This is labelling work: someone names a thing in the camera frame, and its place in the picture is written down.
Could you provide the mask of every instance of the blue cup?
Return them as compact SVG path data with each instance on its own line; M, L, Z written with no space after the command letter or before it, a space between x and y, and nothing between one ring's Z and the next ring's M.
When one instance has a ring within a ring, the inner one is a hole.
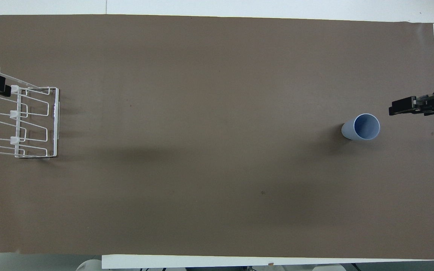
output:
M341 133L351 140L372 140L379 134L381 126L374 115L364 113L346 122Z

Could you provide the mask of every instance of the white table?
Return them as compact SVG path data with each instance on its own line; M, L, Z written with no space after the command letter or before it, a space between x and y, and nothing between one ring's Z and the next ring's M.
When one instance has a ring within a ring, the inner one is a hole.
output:
M272 17L353 21L434 23L434 0L0 0L2 14L152 14L215 17ZM433 90L410 90L410 95ZM409 261L415 259L338 259L103 255L103 268L258 266Z

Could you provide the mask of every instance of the brown mat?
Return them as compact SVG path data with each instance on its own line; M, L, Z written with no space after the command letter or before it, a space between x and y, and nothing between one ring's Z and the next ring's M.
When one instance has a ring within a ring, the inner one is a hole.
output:
M434 259L434 116L387 112L432 24L0 16L0 66L62 102L59 157L0 156L0 252Z

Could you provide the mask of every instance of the brown table surface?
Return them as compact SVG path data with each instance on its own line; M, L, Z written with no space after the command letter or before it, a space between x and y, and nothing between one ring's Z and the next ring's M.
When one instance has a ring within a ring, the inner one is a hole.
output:
M0 66L61 90L59 156L0 157L0 252L434 259L434 116L388 116L432 24L0 16Z

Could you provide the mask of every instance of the light blue plastic cup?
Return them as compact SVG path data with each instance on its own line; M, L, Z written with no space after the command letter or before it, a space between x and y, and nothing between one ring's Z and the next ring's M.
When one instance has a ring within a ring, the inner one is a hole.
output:
M341 133L351 140L372 140L379 134L381 126L374 115L364 113L346 122Z

